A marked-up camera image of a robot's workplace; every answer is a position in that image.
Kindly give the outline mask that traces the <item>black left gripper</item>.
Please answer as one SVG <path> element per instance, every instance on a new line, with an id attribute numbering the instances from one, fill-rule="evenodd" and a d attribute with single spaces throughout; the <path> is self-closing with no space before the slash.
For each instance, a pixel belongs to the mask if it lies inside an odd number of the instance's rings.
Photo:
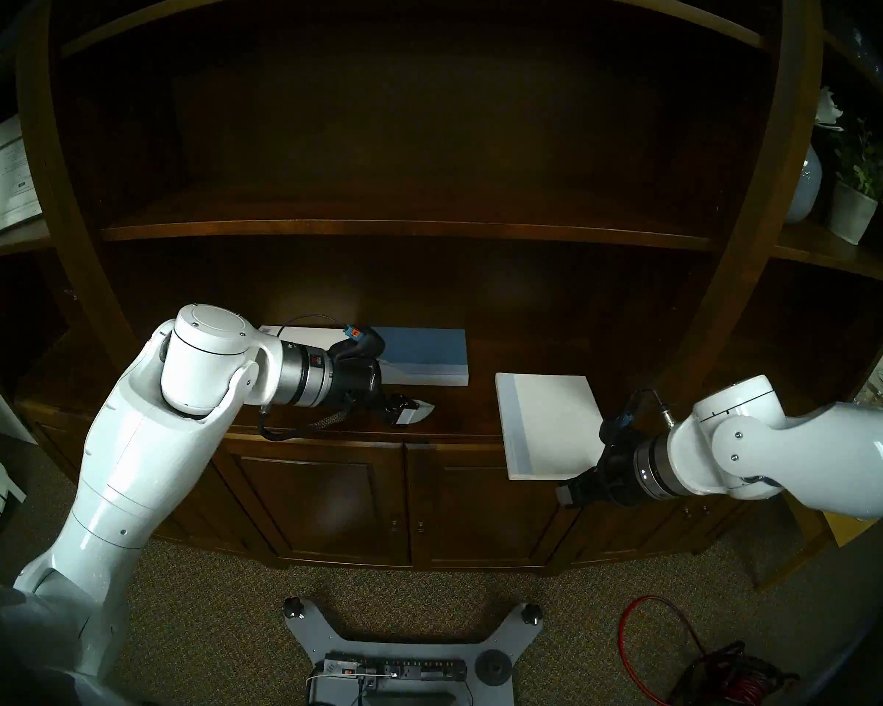
<path id="1" fill-rule="evenodd" d="M 351 415 L 370 413 L 384 424 L 416 425 L 435 410 L 435 405 L 406 395 L 384 393 L 383 380 L 409 380 L 403 367 L 388 360 L 331 355 L 329 408 Z"/>

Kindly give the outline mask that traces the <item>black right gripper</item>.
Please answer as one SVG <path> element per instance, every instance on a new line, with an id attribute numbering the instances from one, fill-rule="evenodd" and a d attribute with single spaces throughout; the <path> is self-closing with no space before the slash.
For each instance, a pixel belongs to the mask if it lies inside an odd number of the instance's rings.
<path id="1" fill-rule="evenodd" d="M 608 445 L 598 462 L 578 476 L 556 487 L 556 498 L 563 507 L 581 507 L 605 502 L 618 506 L 638 506 L 647 499 L 635 473 L 635 446 Z"/>

